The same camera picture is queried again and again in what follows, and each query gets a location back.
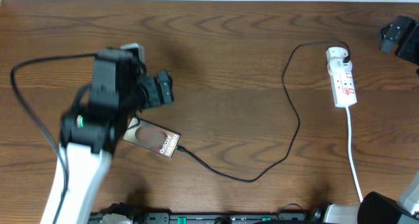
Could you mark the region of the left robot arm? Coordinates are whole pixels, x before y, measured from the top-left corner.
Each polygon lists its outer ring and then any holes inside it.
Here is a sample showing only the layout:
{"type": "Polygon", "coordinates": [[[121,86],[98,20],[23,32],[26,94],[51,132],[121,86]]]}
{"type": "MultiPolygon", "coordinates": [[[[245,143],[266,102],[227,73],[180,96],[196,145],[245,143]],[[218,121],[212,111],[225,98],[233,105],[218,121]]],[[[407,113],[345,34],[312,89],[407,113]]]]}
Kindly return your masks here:
{"type": "Polygon", "coordinates": [[[86,105],[77,96],[62,116],[56,173],[42,223],[87,223],[130,114],[174,101],[166,72],[147,75],[136,43],[98,52],[86,105]]]}

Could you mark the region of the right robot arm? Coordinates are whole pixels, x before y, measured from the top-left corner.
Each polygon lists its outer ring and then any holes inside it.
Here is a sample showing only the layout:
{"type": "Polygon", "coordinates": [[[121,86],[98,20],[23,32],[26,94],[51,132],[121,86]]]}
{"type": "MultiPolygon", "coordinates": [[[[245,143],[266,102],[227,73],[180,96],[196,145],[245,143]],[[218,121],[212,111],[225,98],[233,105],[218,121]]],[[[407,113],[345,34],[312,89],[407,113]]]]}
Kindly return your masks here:
{"type": "MultiPolygon", "coordinates": [[[[418,64],[418,21],[407,16],[398,16],[380,30],[380,50],[418,64]]],[[[318,208],[313,220],[322,223],[417,223],[418,222],[418,176],[398,200],[390,199],[377,192],[362,195],[352,155],[352,122],[350,107],[357,103],[352,63],[348,48],[331,47],[326,51],[327,70],[335,107],[346,111],[348,123],[348,160],[353,176],[359,204],[345,206],[328,204],[318,208]]]]}

